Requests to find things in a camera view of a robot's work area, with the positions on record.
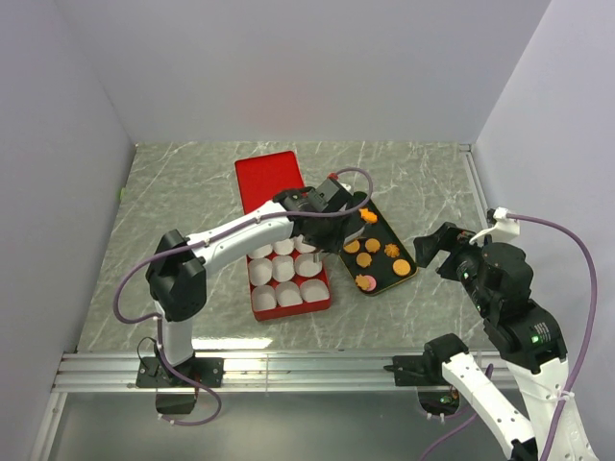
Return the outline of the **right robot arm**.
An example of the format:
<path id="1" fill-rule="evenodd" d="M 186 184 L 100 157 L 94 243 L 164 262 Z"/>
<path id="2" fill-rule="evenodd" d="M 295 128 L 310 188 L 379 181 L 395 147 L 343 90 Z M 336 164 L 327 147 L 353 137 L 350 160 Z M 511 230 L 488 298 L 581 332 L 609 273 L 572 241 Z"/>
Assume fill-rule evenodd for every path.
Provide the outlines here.
<path id="1" fill-rule="evenodd" d="M 554 316 L 530 296 L 533 271 L 524 251 L 497 240 L 504 229 L 517 231 L 518 224 L 503 219 L 474 233 L 446 222 L 413 245 L 422 268 L 439 252 L 447 253 L 438 275 L 463 286 L 528 413 L 517 411 L 452 333 L 425 345 L 424 375 L 451 384 L 470 403 L 507 459 L 594 460 L 572 392 L 580 366 L 569 364 Z"/>

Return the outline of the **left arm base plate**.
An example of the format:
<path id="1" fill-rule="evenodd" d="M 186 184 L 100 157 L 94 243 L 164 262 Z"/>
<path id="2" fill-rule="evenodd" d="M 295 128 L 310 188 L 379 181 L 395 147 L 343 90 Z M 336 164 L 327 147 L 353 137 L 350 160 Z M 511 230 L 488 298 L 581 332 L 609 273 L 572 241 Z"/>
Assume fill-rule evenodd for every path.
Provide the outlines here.
<path id="1" fill-rule="evenodd" d="M 195 382 L 209 388 L 219 388 L 224 374 L 224 359 L 221 357 L 193 357 L 175 366 L 175 370 Z M 156 356 L 143 357 L 135 379 L 137 388 L 180 388 L 190 387 L 183 379 L 173 375 Z"/>

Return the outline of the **metal tongs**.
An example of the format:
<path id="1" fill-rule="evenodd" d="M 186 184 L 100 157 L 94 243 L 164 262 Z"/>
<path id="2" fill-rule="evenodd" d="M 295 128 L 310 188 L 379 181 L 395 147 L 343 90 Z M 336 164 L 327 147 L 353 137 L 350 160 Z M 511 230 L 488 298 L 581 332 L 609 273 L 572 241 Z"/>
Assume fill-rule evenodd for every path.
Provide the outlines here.
<path id="1" fill-rule="evenodd" d="M 322 252 L 321 252 L 321 251 L 316 251 L 316 252 L 314 252 L 314 253 L 313 253 L 313 256 L 312 256 L 312 261 L 313 261 L 313 263 L 314 263 L 316 266 L 318 266 L 318 267 L 321 267 L 321 266 L 322 266 L 322 261 L 321 261 L 321 259 L 322 259 Z"/>

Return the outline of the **round waffle cookie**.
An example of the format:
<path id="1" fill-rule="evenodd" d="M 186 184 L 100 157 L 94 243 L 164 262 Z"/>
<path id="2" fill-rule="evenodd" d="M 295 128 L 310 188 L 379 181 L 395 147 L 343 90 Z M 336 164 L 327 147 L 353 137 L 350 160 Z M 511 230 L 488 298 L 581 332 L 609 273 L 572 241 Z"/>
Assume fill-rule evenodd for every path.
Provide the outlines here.
<path id="1" fill-rule="evenodd" d="M 360 246 L 359 240 L 355 239 L 352 242 L 350 242 L 349 244 L 345 245 L 343 247 L 343 250 L 347 254 L 354 255 L 354 254 L 357 254 L 359 252 L 360 248 L 361 248 L 361 246 Z"/>

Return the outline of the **small flower cookie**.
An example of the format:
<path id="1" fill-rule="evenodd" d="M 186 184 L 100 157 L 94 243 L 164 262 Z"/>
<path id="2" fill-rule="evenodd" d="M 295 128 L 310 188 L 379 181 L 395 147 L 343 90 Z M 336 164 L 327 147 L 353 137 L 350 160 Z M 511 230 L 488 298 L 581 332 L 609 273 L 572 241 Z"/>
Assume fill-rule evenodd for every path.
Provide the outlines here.
<path id="1" fill-rule="evenodd" d="M 376 238 L 369 238 L 365 241 L 365 250 L 370 254 L 375 254 L 381 249 L 381 242 Z"/>

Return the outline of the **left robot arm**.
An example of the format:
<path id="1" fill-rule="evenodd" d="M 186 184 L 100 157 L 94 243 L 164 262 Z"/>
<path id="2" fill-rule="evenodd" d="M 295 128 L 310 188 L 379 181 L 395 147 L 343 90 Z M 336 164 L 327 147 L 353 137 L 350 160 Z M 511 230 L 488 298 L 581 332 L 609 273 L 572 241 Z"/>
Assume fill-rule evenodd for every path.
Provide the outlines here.
<path id="1" fill-rule="evenodd" d="M 195 386 L 195 376 L 206 376 L 196 367 L 192 325 L 207 302 L 209 276 L 267 244 L 295 236 L 303 236 L 318 252 L 337 254 L 362 233 L 363 207 L 351 196 L 311 198 L 295 190 L 213 230 L 165 234 L 157 252 L 144 261 L 156 306 L 152 317 L 160 376 L 173 387 Z"/>

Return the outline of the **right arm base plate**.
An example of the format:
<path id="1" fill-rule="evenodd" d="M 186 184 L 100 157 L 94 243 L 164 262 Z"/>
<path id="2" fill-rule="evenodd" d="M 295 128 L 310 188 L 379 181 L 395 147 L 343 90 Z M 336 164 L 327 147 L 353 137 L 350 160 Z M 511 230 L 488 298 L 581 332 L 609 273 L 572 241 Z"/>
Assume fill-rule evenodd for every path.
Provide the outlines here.
<path id="1" fill-rule="evenodd" d="M 396 387 L 444 386 L 447 382 L 423 355 L 395 355 L 383 369 L 393 374 Z"/>

